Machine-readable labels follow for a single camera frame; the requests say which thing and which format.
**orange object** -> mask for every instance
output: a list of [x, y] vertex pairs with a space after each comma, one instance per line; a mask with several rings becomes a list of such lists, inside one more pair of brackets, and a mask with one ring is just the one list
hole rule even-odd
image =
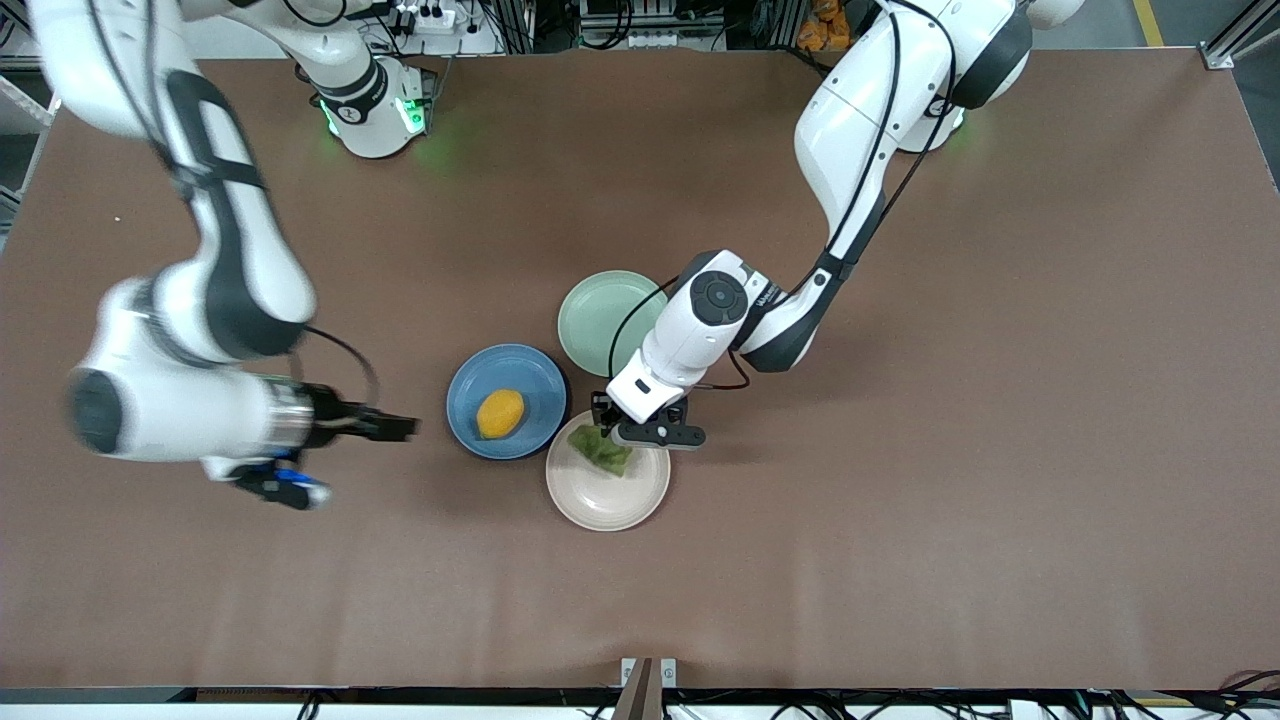
[[818, 15], [819, 20], [831, 22], [837, 13], [844, 14], [840, 0], [813, 0], [813, 14]]
[[827, 45], [827, 26], [815, 20], [805, 20], [796, 33], [796, 46], [801, 50], [817, 53]]
[[841, 8], [832, 19], [827, 20], [827, 50], [849, 50], [852, 44], [849, 18], [845, 17], [845, 9]]

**blue plate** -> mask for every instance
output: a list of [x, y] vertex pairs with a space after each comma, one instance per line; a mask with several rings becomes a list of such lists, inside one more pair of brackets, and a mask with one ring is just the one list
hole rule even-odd
[[[495, 389], [525, 397], [525, 416], [504, 438], [483, 439], [476, 428], [480, 404]], [[559, 365], [527, 345], [495, 345], [458, 368], [445, 400], [449, 429], [463, 447], [489, 460], [516, 460], [541, 450], [568, 416], [568, 388]]]

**white plate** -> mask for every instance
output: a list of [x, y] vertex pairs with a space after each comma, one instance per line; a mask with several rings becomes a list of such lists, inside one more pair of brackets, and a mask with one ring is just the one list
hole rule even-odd
[[639, 525], [653, 514], [671, 483], [671, 451], [635, 447], [620, 478], [607, 473], [568, 443], [575, 428], [591, 424], [591, 414], [570, 420], [547, 454], [547, 489], [566, 518], [589, 530], [611, 533]]

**plate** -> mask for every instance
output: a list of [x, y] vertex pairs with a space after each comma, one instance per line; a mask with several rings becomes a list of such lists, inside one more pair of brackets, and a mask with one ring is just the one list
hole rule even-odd
[[[495, 389], [525, 397], [525, 416], [507, 437], [484, 439], [476, 427], [480, 404]], [[568, 387], [559, 365], [527, 345], [494, 345], [476, 352], [453, 375], [445, 400], [453, 437], [489, 460], [516, 460], [541, 450], [568, 416]]]
[[591, 464], [568, 443], [575, 428], [591, 424], [582, 413], [561, 428], [547, 454], [547, 489], [573, 523], [602, 533], [634, 528], [653, 514], [671, 483], [671, 451], [636, 447], [620, 478]]
[[[577, 283], [564, 296], [556, 329], [561, 346], [575, 365], [593, 375], [609, 377], [609, 345], [627, 313], [658, 284], [630, 270], [605, 270]], [[613, 372], [618, 372], [653, 329], [667, 306], [664, 293], [655, 295], [631, 318], [613, 351]]]

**yellow floor line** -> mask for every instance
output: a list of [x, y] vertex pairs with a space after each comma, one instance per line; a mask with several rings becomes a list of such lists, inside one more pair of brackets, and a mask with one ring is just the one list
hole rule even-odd
[[1138, 24], [1142, 26], [1142, 36], [1147, 38], [1147, 47], [1164, 47], [1165, 38], [1160, 35], [1160, 26], [1156, 24], [1156, 12], [1151, 9], [1151, 0], [1133, 0], [1133, 12], [1138, 13]]

